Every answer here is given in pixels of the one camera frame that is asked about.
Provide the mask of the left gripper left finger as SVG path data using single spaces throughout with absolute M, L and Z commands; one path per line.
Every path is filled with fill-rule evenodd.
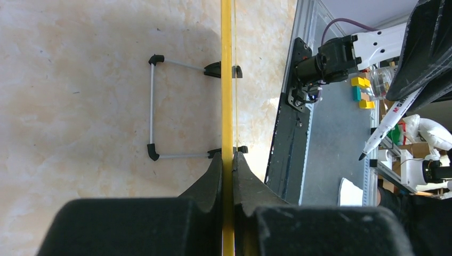
M 178 197 L 88 198 L 65 204 L 39 255 L 221 255 L 222 160 Z

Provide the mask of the black white marker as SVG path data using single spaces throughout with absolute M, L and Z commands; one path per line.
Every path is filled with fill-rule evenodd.
M 388 132 L 397 125 L 398 121 L 408 111 L 409 107 L 414 103 L 422 90 L 423 88 L 420 88 L 399 101 L 396 101 L 392 105 L 381 120 L 378 127 L 372 132 L 370 138 L 366 141 L 365 147 L 359 157 L 360 161 L 363 160 L 377 146 L 379 146 Z

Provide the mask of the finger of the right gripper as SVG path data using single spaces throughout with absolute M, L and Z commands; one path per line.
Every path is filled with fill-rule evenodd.
M 386 99 L 398 101 L 418 89 L 410 111 L 451 92 L 451 0 L 418 1 L 407 21 Z

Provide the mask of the yellow framed whiteboard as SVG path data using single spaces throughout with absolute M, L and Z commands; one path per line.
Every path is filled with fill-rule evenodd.
M 157 63 L 172 63 L 175 65 L 187 67 L 193 70 L 202 71 L 206 76 L 217 77 L 220 79 L 220 97 L 204 100 L 204 104 L 212 108 L 211 120 L 209 124 L 219 130 L 221 134 L 221 147 L 210 153 L 197 154 L 197 157 L 219 157 L 220 167 L 225 171 L 220 172 L 218 185 L 216 189 L 219 206 L 216 207 L 216 215 L 219 219 L 219 234 L 214 238 L 219 239 L 220 255 L 235 255 L 235 232 L 234 232 L 234 213 L 232 209 L 232 157 L 238 149 L 233 146 L 233 111 L 234 102 L 237 101 L 236 94 L 233 92 L 233 86 L 236 85 L 236 79 L 241 77 L 241 69 L 233 60 L 236 47 L 236 2 L 221 1 L 220 4 L 220 43 L 221 58 L 205 68 L 196 67 L 169 59 L 163 55 L 153 55 L 149 59 L 150 64 L 150 100 L 154 100 L 155 67 Z

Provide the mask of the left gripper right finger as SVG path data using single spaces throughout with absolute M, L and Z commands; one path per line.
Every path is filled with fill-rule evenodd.
M 288 204 L 233 157 L 236 255 L 413 255 L 403 228 L 379 207 Z

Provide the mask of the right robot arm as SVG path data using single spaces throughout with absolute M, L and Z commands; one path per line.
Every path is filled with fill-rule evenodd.
M 386 98 L 396 101 L 419 91 L 410 110 L 451 92 L 451 1 L 419 1 L 407 22 L 367 29 L 324 41 L 312 54 L 300 38 L 294 42 L 286 87 L 287 103 L 302 110 L 317 98 L 313 90 L 344 81 L 371 65 L 398 58 Z

